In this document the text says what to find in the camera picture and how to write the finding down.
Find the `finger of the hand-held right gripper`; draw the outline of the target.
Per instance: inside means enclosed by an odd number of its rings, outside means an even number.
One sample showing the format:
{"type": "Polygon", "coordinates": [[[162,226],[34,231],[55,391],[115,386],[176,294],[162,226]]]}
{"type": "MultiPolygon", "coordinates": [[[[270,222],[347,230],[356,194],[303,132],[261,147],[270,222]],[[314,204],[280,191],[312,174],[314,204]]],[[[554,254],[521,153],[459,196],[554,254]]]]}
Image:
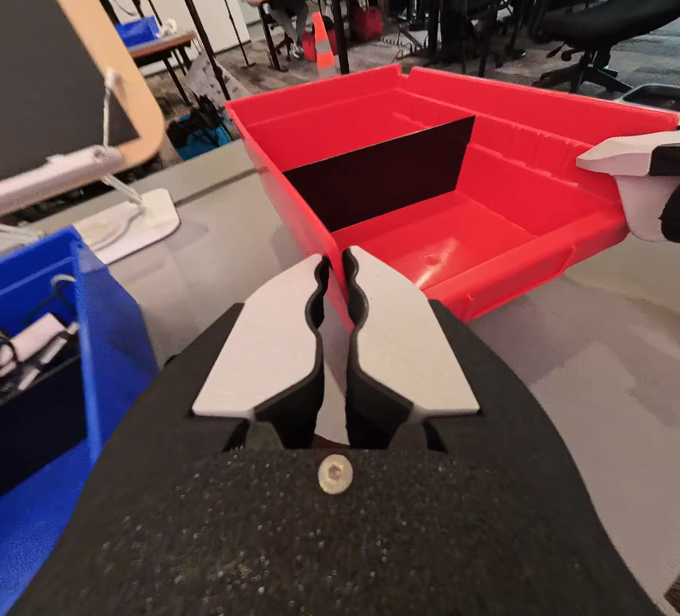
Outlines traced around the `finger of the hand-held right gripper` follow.
{"type": "Polygon", "coordinates": [[[654,152],[670,147],[675,159],[679,152],[679,130],[662,131],[638,136],[611,137],[576,158],[582,170],[606,173],[610,176],[644,177],[670,175],[670,172],[651,172],[654,152]]]}

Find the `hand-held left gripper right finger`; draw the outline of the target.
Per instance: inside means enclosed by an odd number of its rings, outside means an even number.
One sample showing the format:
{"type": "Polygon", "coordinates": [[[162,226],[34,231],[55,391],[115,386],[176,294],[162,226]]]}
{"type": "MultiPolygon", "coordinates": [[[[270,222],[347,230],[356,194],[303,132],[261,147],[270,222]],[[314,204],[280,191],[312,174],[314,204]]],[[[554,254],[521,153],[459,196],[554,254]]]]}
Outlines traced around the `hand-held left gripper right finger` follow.
{"type": "Polygon", "coordinates": [[[353,323],[347,405],[366,419],[428,419],[480,411],[429,299],[359,246],[343,253],[353,323]]]}

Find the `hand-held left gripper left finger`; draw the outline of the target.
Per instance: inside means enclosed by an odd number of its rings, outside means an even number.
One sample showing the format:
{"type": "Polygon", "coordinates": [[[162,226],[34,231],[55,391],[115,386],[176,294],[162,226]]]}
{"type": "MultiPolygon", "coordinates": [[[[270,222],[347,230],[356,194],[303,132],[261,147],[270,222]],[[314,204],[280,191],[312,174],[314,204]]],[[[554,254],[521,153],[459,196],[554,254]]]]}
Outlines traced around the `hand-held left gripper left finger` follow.
{"type": "Polygon", "coordinates": [[[254,419],[323,372],[328,259],[314,254],[250,295],[192,405],[201,417],[254,419]]]}

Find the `red plastic bin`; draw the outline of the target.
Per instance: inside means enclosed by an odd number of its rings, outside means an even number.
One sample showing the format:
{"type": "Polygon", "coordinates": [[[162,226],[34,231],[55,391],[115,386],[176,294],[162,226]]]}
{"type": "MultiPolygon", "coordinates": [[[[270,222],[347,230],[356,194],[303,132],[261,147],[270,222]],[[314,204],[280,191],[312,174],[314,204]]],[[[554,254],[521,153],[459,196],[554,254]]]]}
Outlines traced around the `red plastic bin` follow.
{"type": "Polygon", "coordinates": [[[628,234],[616,183],[576,166],[611,137],[676,130],[679,115],[398,65],[227,104],[265,192],[304,256],[359,246],[468,322],[628,234]],[[284,172],[475,117],[455,191],[330,233],[284,172]]]}

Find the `blue plastic bin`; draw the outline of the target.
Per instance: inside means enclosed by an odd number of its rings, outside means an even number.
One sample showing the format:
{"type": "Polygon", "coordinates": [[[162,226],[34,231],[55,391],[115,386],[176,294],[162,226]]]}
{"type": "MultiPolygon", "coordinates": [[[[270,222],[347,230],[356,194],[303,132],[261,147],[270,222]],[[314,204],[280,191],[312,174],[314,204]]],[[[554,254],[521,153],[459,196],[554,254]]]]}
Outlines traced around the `blue plastic bin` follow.
{"type": "Polygon", "coordinates": [[[70,227],[1,257],[1,333],[45,314],[79,333],[86,437],[1,495],[1,614],[25,591],[64,531],[104,445],[158,368],[141,310],[70,227]]]}

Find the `black bin divider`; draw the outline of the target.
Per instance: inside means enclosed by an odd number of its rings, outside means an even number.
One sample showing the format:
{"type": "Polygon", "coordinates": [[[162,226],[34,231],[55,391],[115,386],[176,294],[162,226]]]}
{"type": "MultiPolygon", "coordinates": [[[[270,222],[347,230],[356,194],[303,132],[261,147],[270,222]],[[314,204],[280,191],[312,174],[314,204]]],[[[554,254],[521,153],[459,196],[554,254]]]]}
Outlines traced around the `black bin divider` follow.
{"type": "Polygon", "coordinates": [[[475,117],[447,122],[284,172],[333,233],[455,191],[475,117]]]}
{"type": "Polygon", "coordinates": [[[86,437],[79,354],[62,354],[25,390],[1,383],[1,495],[86,437]]]}

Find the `teal bag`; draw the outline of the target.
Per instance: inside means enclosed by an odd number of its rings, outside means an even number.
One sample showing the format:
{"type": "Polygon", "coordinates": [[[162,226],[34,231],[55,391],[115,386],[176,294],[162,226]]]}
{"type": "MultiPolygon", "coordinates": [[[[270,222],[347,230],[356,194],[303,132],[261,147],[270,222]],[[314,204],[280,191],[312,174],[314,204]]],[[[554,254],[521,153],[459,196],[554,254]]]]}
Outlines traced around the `teal bag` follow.
{"type": "Polygon", "coordinates": [[[189,161],[232,142],[222,113],[207,95],[189,113],[173,120],[166,135],[182,161],[189,161]]]}

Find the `red bag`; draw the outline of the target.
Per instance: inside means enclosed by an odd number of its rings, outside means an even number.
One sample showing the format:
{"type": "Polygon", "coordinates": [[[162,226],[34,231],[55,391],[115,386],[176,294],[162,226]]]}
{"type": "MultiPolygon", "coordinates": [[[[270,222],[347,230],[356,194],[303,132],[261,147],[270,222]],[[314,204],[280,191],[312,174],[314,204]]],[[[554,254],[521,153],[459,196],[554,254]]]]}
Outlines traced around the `red bag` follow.
{"type": "Polygon", "coordinates": [[[353,9],[353,33],[361,43],[380,39],[384,34],[383,15],[377,6],[353,9]]]}

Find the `orange traffic cone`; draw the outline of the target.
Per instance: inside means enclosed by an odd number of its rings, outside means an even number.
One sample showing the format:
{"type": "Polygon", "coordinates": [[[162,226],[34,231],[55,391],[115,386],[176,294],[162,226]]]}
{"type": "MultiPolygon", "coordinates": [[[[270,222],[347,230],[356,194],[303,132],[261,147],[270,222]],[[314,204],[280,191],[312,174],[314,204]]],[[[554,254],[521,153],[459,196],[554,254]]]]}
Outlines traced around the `orange traffic cone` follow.
{"type": "Polygon", "coordinates": [[[312,14],[312,21],[319,77],[333,78],[336,76],[335,55],[330,44],[324,18],[320,12],[314,12],[312,14]]]}

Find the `long grey table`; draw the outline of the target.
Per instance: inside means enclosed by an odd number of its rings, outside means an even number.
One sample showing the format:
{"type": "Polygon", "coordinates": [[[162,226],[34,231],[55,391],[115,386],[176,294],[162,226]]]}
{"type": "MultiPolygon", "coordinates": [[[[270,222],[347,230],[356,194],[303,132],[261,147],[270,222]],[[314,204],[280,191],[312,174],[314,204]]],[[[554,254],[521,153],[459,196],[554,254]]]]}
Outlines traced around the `long grey table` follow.
{"type": "Polygon", "coordinates": [[[137,44],[131,48],[128,48],[129,53],[138,68],[149,66],[161,61],[173,80],[183,103],[189,108],[193,106],[193,102],[189,98],[188,94],[183,88],[182,83],[180,82],[180,79],[176,75],[175,69],[171,65],[171,58],[174,55],[177,55],[177,67],[181,70],[184,76],[187,76],[188,70],[191,68],[191,61],[189,60],[186,49],[196,39],[196,32],[184,32],[182,34],[175,34],[166,38],[156,39],[151,42],[137,44]]]}

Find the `small blue bin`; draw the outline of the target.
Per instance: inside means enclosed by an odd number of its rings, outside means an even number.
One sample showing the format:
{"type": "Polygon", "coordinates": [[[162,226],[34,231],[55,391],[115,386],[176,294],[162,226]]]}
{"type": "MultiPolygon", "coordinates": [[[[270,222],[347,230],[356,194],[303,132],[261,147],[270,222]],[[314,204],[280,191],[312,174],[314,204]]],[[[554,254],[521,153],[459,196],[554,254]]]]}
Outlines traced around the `small blue bin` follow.
{"type": "Polygon", "coordinates": [[[154,42],[160,33],[155,17],[140,17],[114,27],[127,49],[154,42]]]}

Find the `black wood-rimmed board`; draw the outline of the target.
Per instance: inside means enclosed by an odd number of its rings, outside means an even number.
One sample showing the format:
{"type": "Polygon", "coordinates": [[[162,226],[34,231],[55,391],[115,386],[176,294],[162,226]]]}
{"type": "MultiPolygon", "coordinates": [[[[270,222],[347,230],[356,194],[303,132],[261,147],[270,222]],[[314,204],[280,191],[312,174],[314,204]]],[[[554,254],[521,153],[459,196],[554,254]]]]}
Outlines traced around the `black wood-rimmed board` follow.
{"type": "Polygon", "coordinates": [[[1,0],[1,179],[103,143],[109,69],[125,169],[159,152],[165,119],[100,1],[1,0]]]}

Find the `white board bracket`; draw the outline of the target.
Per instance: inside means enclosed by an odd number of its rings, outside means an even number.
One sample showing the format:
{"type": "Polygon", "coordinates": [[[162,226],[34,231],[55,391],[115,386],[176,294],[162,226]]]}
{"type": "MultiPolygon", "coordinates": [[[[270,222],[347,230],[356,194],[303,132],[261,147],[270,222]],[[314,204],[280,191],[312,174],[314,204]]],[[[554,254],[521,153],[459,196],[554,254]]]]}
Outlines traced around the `white board bracket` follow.
{"type": "Polygon", "coordinates": [[[1,215],[96,182],[125,162],[117,148],[102,145],[50,156],[43,165],[1,181],[1,215]]]}

